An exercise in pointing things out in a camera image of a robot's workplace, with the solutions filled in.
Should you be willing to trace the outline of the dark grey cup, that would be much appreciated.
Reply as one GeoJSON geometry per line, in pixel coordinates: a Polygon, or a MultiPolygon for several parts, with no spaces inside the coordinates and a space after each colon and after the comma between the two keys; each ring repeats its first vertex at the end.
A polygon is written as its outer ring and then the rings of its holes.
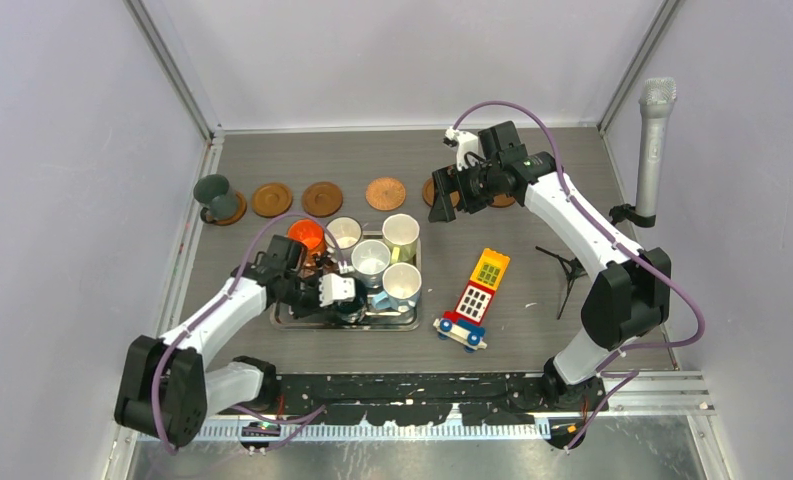
{"type": "Polygon", "coordinates": [[[196,202],[209,209],[209,213],[217,219],[226,219],[236,210],[235,190],[227,177],[221,174],[210,174],[202,177],[194,185],[192,193],[196,202]]]}

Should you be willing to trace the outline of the light blue handled cup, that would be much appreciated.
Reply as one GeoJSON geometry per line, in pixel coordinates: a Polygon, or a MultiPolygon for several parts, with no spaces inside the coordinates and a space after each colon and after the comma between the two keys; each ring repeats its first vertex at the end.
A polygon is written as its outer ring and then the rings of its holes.
{"type": "Polygon", "coordinates": [[[390,265],[383,273],[381,286],[382,291],[370,299],[372,308],[408,312],[417,305],[421,294],[421,272],[408,263],[390,265]]]}

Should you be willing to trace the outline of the silver metal tray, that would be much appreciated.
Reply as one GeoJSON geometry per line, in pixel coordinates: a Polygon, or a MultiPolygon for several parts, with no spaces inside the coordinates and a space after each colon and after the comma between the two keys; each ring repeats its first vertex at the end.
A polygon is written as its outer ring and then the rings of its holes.
{"type": "MultiPolygon", "coordinates": [[[[377,239],[383,241],[382,233],[379,231],[363,231],[363,239],[377,239]]],[[[409,262],[420,271],[419,253],[409,262]]],[[[335,273],[341,276],[352,277],[355,279],[356,297],[362,298],[367,303],[367,311],[364,318],[356,324],[346,324],[336,318],[333,313],[332,305],[323,307],[323,311],[304,318],[294,318],[292,310],[288,305],[278,304],[271,313],[272,324],[282,330],[324,330],[324,329],[346,329],[346,330],[393,330],[406,331],[416,328],[419,323],[418,303],[405,313],[393,310],[378,310],[372,308],[370,299],[375,294],[382,291],[380,288],[368,288],[354,276],[354,269],[351,265],[351,255],[344,257],[340,252],[329,253],[326,248],[324,258],[318,262],[319,268],[314,270],[313,275],[317,274],[320,278],[328,273],[335,273]]]]}

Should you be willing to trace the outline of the grey white cup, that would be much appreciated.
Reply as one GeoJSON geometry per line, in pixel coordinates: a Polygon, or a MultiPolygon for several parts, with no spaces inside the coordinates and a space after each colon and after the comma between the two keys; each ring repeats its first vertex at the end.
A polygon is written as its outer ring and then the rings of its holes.
{"type": "Polygon", "coordinates": [[[368,288],[380,288],[385,270],[391,263],[391,251],[381,240],[360,241],[351,254],[354,276],[368,288]]]}

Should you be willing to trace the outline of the light patterned wooden coaster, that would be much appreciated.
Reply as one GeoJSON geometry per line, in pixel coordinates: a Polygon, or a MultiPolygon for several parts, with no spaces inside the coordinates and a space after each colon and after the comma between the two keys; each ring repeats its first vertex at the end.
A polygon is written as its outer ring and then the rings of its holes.
{"type": "Polygon", "coordinates": [[[406,188],[396,178],[379,177],[369,183],[365,192],[365,199],[376,210],[392,211],[404,203],[406,188]]]}

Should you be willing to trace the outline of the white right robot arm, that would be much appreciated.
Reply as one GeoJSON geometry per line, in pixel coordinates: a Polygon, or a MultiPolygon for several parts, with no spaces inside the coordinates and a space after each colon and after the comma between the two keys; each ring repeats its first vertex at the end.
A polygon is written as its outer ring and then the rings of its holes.
{"type": "Polygon", "coordinates": [[[443,142],[455,162],[431,174],[430,222],[451,222],[458,212],[477,213],[495,197],[510,196],[564,241],[591,281],[582,328],[546,362],[538,388],[545,405],[568,410],[612,354],[668,318],[671,260],[612,227],[578,196],[558,158],[527,151],[512,122],[476,134],[450,127],[443,142]]]}

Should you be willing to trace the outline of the orange cup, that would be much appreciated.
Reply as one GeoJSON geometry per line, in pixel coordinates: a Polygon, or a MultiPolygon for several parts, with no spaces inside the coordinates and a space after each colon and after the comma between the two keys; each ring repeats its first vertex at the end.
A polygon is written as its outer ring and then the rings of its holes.
{"type": "Polygon", "coordinates": [[[314,264],[315,256],[321,256],[326,251],[324,230],[314,220],[301,219],[295,221],[287,229],[286,234],[288,238],[296,240],[306,247],[306,264],[314,264]]]}

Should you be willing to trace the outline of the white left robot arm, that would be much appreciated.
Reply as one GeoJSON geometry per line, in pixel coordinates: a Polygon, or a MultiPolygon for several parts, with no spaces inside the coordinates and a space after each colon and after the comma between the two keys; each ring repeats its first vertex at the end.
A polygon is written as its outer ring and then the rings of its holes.
{"type": "Polygon", "coordinates": [[[137,337],[127,350],[115,422],[177,449],[197,436],[207,418],[233,406],[270,412],[280,396],[273,364],[238,356],[223,368],[206,368],[244,325],[273,304],[319,308],[318,288],[299,274],[306,254],[303,243],[275,235],[185,322],[156,338],[137,337]]]}

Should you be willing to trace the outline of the brown wooden coaster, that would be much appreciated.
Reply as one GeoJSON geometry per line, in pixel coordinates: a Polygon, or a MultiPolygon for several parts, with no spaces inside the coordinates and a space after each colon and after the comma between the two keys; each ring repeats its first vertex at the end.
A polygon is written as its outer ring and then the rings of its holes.
{"type": "Polygon", "coordinates": [[[233,215],[226,219],[217,219],[209,213],[209,209],[207,207],[203,207],[200,211],[200,220],[205,224],[217,226],[229,226],[238,222],[246,214],[248,210],[248,203],[245,196],[241,192],[236,191],[235,196],[236,210],[233,215]]]}
{"type": "Polygon", "coordinates": [[[507,208],[516,203],[516,199],[507,194],[496,195],[490,206],[493,208],[507,208]]]}
{"type": "Polygon", "coordinates": [[[332,216],[340,210],[342,204],[342,190],[332,182],[313,183],[302,194],[303,210],[314,217],[332,216]]]}
{"type": "MultiPolygon", "coordinates": [[[[458,203],[460,202],[459,191],[457,190],[453,180],[446,180],[444,184],[451,188],[451,191],[449,192],[450,201],[452,206],[456,208],[458,203]]],[[[428,178],[425,181],[422,189],[422,198],[429,207],[432,207],[434,205],[434,202],[437,198],[437,194],[435,193],[435,182],[433,178],[428,178]]]]}
{"type": "Polygon", "coordinates": [[[252,210],[261,217],[274,218],[293,204],[292,190],[284,183],[271,182],[258,187],[251,197],[252,210]]]}

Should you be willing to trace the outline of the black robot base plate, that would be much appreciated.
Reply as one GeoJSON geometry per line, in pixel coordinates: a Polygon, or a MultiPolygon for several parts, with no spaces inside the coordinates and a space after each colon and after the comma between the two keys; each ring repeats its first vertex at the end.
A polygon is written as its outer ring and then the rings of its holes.
{"type": "Polygon", "coordinates": [[[524,425],[546,412],[581,421],[607,408],[605,393],[596,379],[551,394],[539,373],[286,374],[267,411],[293,418],[323,406],[317,424],[345,426],[437,426],[452,413],[466,426],[524,425]]]}

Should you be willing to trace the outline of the dark teal cup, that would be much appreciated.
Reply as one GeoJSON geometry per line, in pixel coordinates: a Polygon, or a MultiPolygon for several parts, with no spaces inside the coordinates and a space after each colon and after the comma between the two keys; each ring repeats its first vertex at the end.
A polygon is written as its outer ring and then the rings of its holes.
{"type": "Polygon", "coordinates": [[[341,322],[356,324],[366,315],[367,303],[362,298],[355,298],[352,301],[335,302],[332,305],[332,310],[341,322]]]}

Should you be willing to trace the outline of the white metallic cup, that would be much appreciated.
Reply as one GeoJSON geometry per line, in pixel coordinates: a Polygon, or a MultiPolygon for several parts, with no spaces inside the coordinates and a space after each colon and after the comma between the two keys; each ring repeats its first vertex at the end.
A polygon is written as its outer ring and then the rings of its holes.
{"type": "Polygon", "coordinates": [[[363,239],[361,224],[352,217],[337,217],[326,225],[330,235],[325,236],[326,248],[329,253],[340,252],[349,257],[356,245],[363,239]]]}

